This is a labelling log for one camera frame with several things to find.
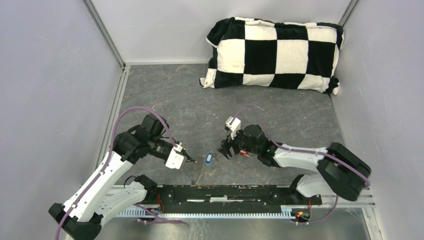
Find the blue tag key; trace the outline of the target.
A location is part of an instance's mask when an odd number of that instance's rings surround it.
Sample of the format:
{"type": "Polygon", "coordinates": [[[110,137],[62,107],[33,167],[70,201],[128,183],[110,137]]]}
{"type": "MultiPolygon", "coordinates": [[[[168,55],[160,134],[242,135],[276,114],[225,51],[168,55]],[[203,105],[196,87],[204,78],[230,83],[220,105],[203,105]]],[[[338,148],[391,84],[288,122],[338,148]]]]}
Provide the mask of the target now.
{"type": "Polygon", "coordinates": [[[219,162],[218,159],[218,155],[215,152],[209,152],[206,156],[205,156],[205,163],[206,164],[211,164],[211,163],[215,163],[215,162],[219,162]]]}

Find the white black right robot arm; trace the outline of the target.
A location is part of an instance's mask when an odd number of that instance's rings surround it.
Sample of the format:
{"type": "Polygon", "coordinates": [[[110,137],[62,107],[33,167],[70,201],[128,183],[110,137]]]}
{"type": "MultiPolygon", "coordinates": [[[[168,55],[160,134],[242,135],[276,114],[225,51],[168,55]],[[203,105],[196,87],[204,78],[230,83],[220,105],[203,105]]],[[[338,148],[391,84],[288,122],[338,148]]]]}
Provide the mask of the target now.
{"type": "Polygon", "coordinates": [[[355,202],[361,191],[370,185],[372,169],[343,144],[333,142],[328,147],[294,147],[268,138],[257,124],[244,129],[231,129],[218,152],[230,159],[233,154],[254,154],[267,167],[297,168],[313,171],[298,175],[289,189],[289,199],[302,204],[315,195],[334,194],[355,202]]]}

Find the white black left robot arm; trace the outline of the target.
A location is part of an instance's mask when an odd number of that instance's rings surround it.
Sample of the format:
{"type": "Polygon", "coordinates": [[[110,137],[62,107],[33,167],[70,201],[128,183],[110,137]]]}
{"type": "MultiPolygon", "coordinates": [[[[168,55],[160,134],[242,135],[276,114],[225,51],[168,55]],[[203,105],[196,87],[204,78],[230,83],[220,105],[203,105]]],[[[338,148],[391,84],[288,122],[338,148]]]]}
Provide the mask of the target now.
{"type": "Polygon", "coordinates": [[[165,118],[150,113],[141,124],[118,134],[111,150],[81,188],[48,210],[58,223],[56,233],[65,231],[74,240],[94,240],[107,222],[128,207],[142,201],[159,201],[158,185],[146,175],[135,177],[111,197],[106,194],[124,173],[148,155],[164,160],[169,169],[179,170],[185,162],[194,162],[181,142],[164,140],[162,135],[168,128],[165,118]]]}

